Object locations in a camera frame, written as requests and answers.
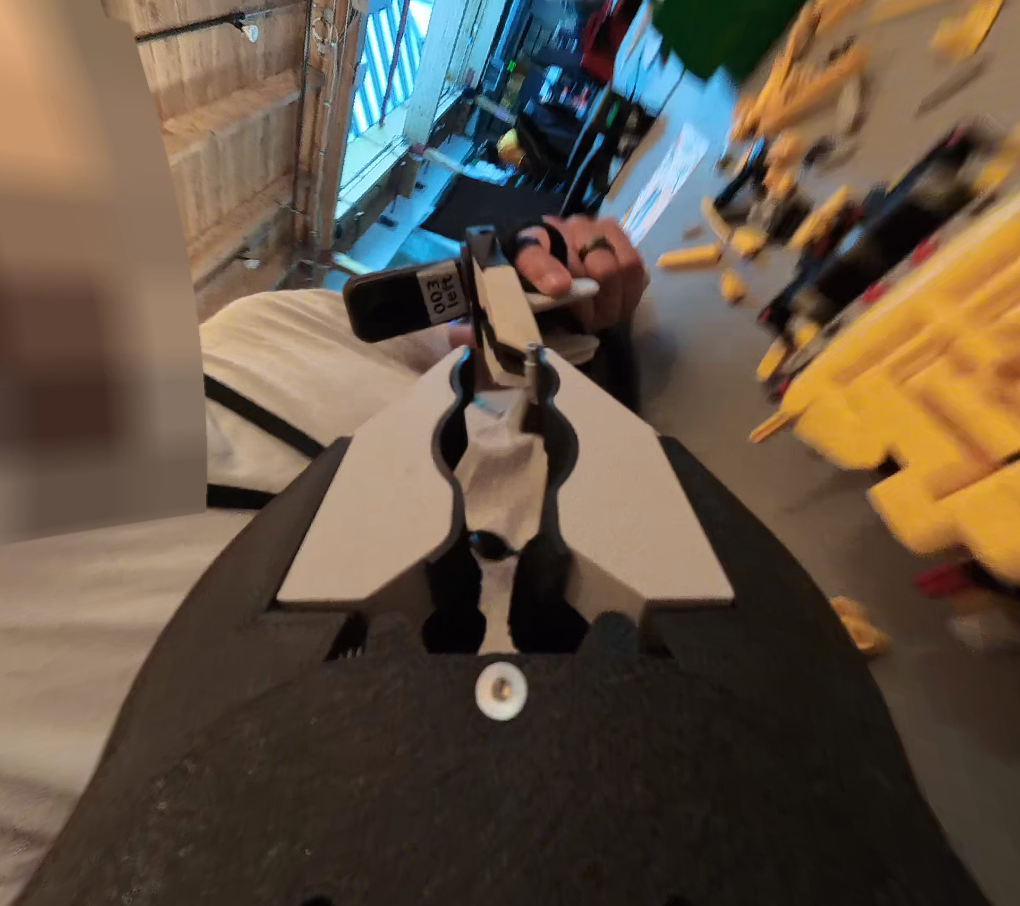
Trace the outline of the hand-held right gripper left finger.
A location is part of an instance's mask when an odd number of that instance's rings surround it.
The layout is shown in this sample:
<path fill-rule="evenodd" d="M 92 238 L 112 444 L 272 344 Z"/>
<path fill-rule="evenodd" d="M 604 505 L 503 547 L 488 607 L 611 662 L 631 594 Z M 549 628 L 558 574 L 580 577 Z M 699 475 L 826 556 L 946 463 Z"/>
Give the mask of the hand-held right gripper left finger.
<path fill-rule="evenodd" d="M 356 430 L 276 594 L 280 607 L 399 613 L 432 653 L 477 653 L 487 622 L 456 466 L 473 354 L 456 348 Z"/>

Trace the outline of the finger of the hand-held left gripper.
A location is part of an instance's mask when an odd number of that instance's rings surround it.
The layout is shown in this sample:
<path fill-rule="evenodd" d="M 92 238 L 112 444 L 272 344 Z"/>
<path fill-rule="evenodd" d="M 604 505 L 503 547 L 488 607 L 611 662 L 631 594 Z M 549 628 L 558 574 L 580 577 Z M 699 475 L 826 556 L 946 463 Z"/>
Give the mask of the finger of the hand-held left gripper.
<path fill-rule="evenodd" d="M 516 270 L 478 269 L 478 301 L 479 350 L 489 375 L 502 388 L 528 388 L 526 361 L 542 346 L 542 335 Z"/>

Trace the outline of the grey axle with stop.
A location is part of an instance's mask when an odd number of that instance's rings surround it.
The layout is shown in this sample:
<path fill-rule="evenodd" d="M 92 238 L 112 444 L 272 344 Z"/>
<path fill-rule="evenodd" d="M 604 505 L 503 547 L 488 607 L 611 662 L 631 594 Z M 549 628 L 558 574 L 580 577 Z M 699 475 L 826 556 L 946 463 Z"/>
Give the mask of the grey axle with stop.
<path fill-rule="evenodd" d="M 516 425 L 521 433 L 544 440 L 551 390 L 550 367 L 542 343 L 529 344 L 523 354 L 522 364 L 523 383 L 514 406 Z"/>

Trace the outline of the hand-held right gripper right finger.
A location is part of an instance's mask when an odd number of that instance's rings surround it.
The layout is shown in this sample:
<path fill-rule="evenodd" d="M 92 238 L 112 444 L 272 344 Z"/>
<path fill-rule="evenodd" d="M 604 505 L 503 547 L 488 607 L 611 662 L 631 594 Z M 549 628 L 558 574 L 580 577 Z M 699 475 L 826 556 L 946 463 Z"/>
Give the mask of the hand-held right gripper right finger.
<path fill-rule="evenodd" d="M 517 556 L 510 636 L 520 653 L 574 653 L 599 617 L 645 630 L 665 610 L 734 600 L 659 434 L 546 349 L 546 485 Z"/>

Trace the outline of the pile of loose toy bricks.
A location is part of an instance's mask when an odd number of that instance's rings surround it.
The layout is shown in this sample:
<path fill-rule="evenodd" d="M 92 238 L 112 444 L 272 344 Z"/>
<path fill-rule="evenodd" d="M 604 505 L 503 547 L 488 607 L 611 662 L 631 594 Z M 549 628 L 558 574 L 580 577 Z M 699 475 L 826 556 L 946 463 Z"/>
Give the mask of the pile of loose toy bricks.
<path fill-rule="evenodd" d="M 828 326 L 1018 187 L 1018 0 L 808 0 L 733 109 L 723 238 L 794 260 L 761 322 Z"/>

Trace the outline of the toy car chassis model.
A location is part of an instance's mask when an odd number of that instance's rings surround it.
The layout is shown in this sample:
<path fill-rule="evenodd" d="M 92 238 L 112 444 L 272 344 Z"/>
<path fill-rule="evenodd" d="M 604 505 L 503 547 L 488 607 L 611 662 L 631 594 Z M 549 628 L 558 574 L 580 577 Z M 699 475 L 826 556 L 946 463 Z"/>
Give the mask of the toy car chassis model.
<path fill-rule="evenodd" d="M 892 185 L 790 238 L 759 368 L 789 430 L 868 490 L 917 555 L 957 551 L 1018 588 L 1018 128 L 954 128 Z"/>

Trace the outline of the person's left hand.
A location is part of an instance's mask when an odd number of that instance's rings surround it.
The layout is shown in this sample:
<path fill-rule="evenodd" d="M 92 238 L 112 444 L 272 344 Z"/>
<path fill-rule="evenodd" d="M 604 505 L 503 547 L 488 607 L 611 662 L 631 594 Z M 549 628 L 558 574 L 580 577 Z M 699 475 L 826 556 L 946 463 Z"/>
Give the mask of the person's left hand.
<path fill-rule="evenodd" d="M 627 323 L 648 286 L 640 254 L 612 218 L 546 216 L 516 230 L 512 245 L 518 275 L 542 296 L 564 301 L 577 280 L 597 284 L 596 293 L 569 306 L 589 334 Z"/>

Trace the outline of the large bright window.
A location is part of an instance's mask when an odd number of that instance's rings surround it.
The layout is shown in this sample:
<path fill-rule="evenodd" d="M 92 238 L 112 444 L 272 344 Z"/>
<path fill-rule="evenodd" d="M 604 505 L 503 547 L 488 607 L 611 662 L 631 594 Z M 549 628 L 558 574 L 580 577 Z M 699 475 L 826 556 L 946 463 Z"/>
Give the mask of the large bright window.
<path fill-rule="evenodd" d="M 352 85 L 337 218 L 362 199 L 404 145 L 435 2 L 373 0 L 369 14 L 356 20 L 361 57 Z"/>

